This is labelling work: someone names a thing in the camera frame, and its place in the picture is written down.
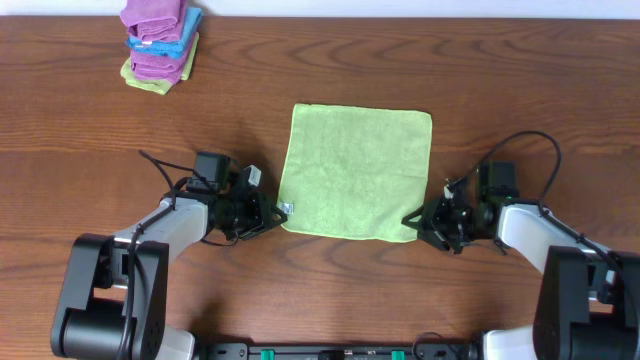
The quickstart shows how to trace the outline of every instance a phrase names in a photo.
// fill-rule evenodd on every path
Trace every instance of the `white background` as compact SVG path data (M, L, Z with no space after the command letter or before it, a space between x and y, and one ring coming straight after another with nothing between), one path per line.
M640 19L640 0L191 0L226 16ZM0 0L0 15L116 15L126 0Z

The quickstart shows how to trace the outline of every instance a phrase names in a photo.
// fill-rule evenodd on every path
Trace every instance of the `green cloth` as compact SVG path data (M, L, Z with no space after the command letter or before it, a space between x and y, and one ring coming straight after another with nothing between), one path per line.
M424 202L430 149L426 113L296 105L278 197L293 213L282 226L353 240L415 240L401 220Z
M189 79L189 74L191 73L191 67L193 66L193 58L196 55L196 46L198 45L198 39L200 38L200 34L196 33L195 39L193 39L193 46L191 46L191 51L189 52L189 57L187 58L187 62L184 64L184 68L182 69L182 74L180 75L181 80ZM136 79L133 71L131 70L131 58L128 58L127 61L122 65L122 69L120 69L120 76L122 76L129 86L133 86L142 90L153 91L156 94L164 95L169 89L173 86L167 80L138 80Z

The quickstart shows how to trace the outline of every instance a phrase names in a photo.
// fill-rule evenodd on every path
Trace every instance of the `wooden table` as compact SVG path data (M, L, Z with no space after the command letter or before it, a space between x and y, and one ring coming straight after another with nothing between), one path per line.
M192 78L159 96L120 77L116 17L0 18L0 358L51 357L73 241L156 207L166 185L137 149L185 165L224 152L275 194L298 102L431 113L428 197L503 137L548 131L565 155L555 214L640 251L639 22L209 17L200 33ZM554 160L537 138L497 157L531 197ZM540 280L488 243L452 256L277 229L190 247L170 268L167 321L257 343L467 338L531 323Z

